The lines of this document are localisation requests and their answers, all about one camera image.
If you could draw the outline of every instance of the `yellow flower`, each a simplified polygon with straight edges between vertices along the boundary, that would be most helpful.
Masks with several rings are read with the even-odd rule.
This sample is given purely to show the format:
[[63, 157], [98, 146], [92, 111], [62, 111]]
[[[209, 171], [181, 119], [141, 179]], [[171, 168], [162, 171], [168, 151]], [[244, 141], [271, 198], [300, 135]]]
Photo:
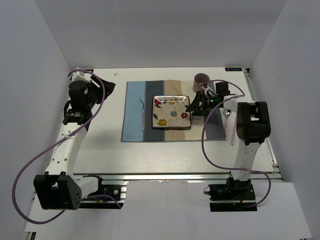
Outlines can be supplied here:
[[159, 122], [158, 122], [158, 125], [166, 126], [167, 125], [167, 121], [165, 119], [160, 119]]

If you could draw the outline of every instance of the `flower design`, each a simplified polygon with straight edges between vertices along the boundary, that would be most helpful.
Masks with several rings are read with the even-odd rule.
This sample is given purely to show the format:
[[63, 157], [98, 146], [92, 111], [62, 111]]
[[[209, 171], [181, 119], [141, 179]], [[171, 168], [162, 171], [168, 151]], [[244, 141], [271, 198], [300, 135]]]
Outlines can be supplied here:
[[158, 99], [155, 99], [154, 103], [155, 103], [155, 105], [160, 105], [161, 104], [161, 102]]
[[158, 125], [166, 126], [167, 125], [167, 121], [165, 119], [160, 119], [159, 122], [158, 122]]
[[177, 112], [176, 112], [176, 111], [172, 111], [172, 112], [170, 113], [170, 115], [171, 115], [172, 117], [176, 117], [176, 116], [177, 116]]
[[183, 113], [181, 114], [181, 117], [182, 117], [182, 119], [186, 119], [186, 118], [188, 117], [188, 114], [186, 114], [185, 112], [183, 112]]

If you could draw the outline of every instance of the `gray wall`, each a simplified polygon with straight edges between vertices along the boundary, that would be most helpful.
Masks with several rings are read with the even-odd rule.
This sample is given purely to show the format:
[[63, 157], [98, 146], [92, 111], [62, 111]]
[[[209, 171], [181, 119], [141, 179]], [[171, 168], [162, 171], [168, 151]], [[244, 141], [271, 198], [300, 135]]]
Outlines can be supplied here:
[[320, 1], [288, 0], [251, 69], [268, 102], [271, 142], [312, 239], [320, 240]]
[[[67, 99], [69, 66], [32, 0], [0, 2], [0, 234], [20, 239], [25, 221], [11, 201], [14, 178], [32, 157], [53, 143]], [[32, 164], [18, 182], [24, 213], [33, 197], [33, 178], [46, 158]]]
[[286, 0], [35, 0], [71, 67], [251, 67]]

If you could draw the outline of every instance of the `placemat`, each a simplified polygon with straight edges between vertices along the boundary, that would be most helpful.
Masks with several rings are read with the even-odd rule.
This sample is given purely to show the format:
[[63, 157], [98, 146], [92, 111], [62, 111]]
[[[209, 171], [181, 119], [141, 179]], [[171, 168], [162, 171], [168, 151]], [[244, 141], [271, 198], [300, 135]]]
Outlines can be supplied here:
[[[189, 96], [192, 102], [196, 96], [193, 81], [129, 81], [126, 85], [122, 142], [184, 142], [200, 141], [205, 122], [203, 116], [192, 116], [192, 125], [188, 130], [169, 130], [153, 128], [153, 97], [160, 95]], [[224, 140], [225, 129], [220, 111], [216, 111], [205, 130], [207, 141]]]

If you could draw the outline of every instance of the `floral plate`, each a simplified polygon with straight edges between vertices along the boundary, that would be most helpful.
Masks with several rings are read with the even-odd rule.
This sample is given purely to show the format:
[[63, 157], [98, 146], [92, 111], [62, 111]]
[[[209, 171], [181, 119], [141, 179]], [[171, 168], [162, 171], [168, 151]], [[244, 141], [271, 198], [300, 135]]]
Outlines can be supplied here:
[[152, 127], [166, 129], [191, 128], [191, 114], [186, 112], [189, 105], [188, 96], [154, 96]]

